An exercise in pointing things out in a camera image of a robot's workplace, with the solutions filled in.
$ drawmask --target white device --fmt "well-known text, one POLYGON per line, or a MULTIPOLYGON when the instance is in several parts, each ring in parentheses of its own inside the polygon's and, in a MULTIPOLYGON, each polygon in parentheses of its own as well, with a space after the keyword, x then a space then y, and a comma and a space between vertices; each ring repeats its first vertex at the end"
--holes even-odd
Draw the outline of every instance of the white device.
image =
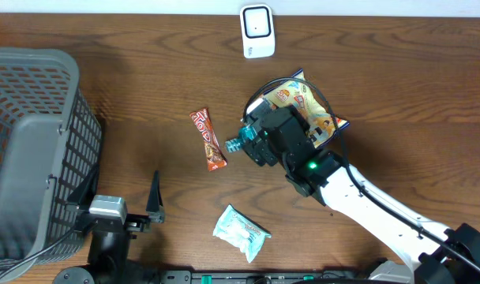
POLYGON ((240 11, 243 55, 263 58, 275 53, 272 10, 265 4, 249 5, 240 11))

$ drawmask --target wood grain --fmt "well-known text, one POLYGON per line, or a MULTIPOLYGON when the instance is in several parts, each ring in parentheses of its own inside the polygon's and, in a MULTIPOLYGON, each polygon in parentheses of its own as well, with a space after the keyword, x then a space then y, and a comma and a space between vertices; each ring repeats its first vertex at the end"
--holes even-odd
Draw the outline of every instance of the wood grain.
MULTIPOLYGON (((351 161, 374 184, 451 227, 480 230, 480 19, 277 17, 276 54, 246 60, 238 17, 0 14, 0 47, 75 57, 81 90, 107 119, 99 192, 144 213, 160 170, 167 221, 129 257, 196 270, 320 270, 396 259, 340 213, 299 196, 279 167, 242 154, 209 173, 189 112, 208 107, 221 144, 264 82, 304 68, 351 120, 351 161), (246 262, 212 236, 229 204, 273 234, 246 262)), ((16 282, 51 282, 71 260, 16 282)))

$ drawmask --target yellow packaging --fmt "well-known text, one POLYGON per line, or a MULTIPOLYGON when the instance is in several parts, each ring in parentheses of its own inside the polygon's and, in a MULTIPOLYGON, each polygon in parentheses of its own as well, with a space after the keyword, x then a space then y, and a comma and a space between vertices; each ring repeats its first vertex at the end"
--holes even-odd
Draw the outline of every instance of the yellow packaging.
MULTIPOLYGON (((304 80, 303 69, 297 71, 292 77, 304 80)), ((272 104, 272 108, 294 106, 309 123, 307 136, 312 139, 315 148, 326 145, 335 135, 331 115, 315 100, 312 91, 305 84, 286 81, 266 91, 264 97, 272 104)), ((336 122, 340 129, 349 125, 348 121, 340 118, 336 118, 336 122)))

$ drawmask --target red candy wrapper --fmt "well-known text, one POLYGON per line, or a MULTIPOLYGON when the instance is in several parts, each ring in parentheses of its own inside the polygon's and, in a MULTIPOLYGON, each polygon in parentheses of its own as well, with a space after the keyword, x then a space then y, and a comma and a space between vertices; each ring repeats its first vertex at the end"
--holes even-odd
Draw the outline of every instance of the red candy wrapper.
POLYGON ((226 159, 217 143, 216 134, 212 128, 212 122, 208 116, 206 107, 192 112, 190 115, 194 125, 200 130, 205 144, 205 154, 207 155, 208 171, 213 171, 227 165, 226 159))

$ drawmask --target cable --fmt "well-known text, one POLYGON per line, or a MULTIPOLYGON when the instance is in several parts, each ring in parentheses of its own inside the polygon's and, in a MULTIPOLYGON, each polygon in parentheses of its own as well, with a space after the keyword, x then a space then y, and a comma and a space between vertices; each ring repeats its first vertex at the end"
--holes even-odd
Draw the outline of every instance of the cable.
POLYGON ((268 276, 264 276, 263 278, 260 278, 260 279, 258 279, 258 280, 256 280, 256 281, 254 281, 253 284, 258 284, 259 282, 261 282, 261 281, 263 281, 263 280, 265 280, 265 279, 268 280, 268 284, 272 284, 272 280, 271 280, 268 276))
POLYGON ((282 153, 282 166, 286 170, 288 176, 291 176, 291 170, 289 169, 289 165, 287 164, 287 152, 285 151, 282 153))
POLYGON ((352 174, 350 163, 349 163, 349 158, 348 158, 348 152, 347 152, 347 146, 345 144, 345 139, 342 136, 342 129, 339 128, 338 122, 336 121, 336 116, 335 113, 333 112, 332 107, 329 105, 328 100, 326 97, 324 97, 323 93, 316 87, 316 85, 312 84, 311 82, 299 78, 292 78, 292 77, 280 77, 276 78, 274 80, 269 81, 267 84, 265 84, 263 87, 259 88, 247 101, 246 107, 244 108, 243 111, 243 121, 247 122, 247 108, 249 105, 257 99, 257 97, 269 86, 273 85, 274 83, 280 82, 280 81, 295 81, 298 83, 302 83, 307 85, 309 88, 313 89, 317 95, 319 96, 320 99, 324 101, 326 104, 326 108, 328 109, 329 115, 332 117, 333 121, 333 126, 335 126, 335 131, 336 135, 338 136, 340 140, 340 147, 342 148, 342 160, 343 160, 343 167, 345 168, 345 171, 347 172, 347 175, 349 176, 350 180, 352 181, 352 184, 358 189, 359 193, 368 198, 372 203, 377 205, 380 209, 386 211, 388 214, 390 214, 392 217, 395 219, 398 219, 400 222, 403 224, 409 226, 412 230, 416 230, 419 235, 424 236, 429 238, 431 241, 436 242, 439 246, 442 248, 446 249, 449 251, 453 256, 459 258, 462 260, 464 263, 466 263, 468 266, 471 268, 475 269, 478 273, 480 273, 480 266, 474 263, 473 261, 469 260, 467 257, 465 257, 463 254, 460 252, 457 252, 455 249, 447 245, 444 241, 442 241, 440 238, 436 237, 432 233, 426 231, 422 226, 418 226, 417 224, 414 224, 410 222, 409 220, 405 219, 402 215, 398 214, 397 212, 393 211, 391 208, 385 206, 383 203, 381 203, 379 200, 377 200, 375 197, 373 197, 365 188, 364 185, 359 184, 359 182, 356 180, 354 175, 352 174))
POLYGON ((8 268, 7 270, 3 271, 0 274, 0 280, 2 280, 2 278, 7 276, 12 271, 15 271, 16 269, 23 266, 24 264, 38 258, 39 256, 42 256, 43 254, 45 254, 45 253, 49 252, 50 250, 52 250, 53 248, 55 248, 57 245, 61 244, 64 240, 66 240, 73 233, 74 229, 75 229, 75 226, 72 226, 65 234, 63 234, 58 240, 56 240, 54 243, 52 243, 48 247, 40 250, 39 252, 35 252, 34 254, 26 257, 25 259, 23 259, 20 262, 14 264, 13 266, 8 268))
POLYGON ((340 275, 338 275, 338 274, 336 274, 336 273, 334 273, 334 272, 325 272, 325 273, 323 273, 322 275, 323 275, 323 276, 333 275, 333 276, 335 276, 335 277, 337 277, 337 278, 346 278, 345 276, 343 276, 343 275, 340 276, 340 275))

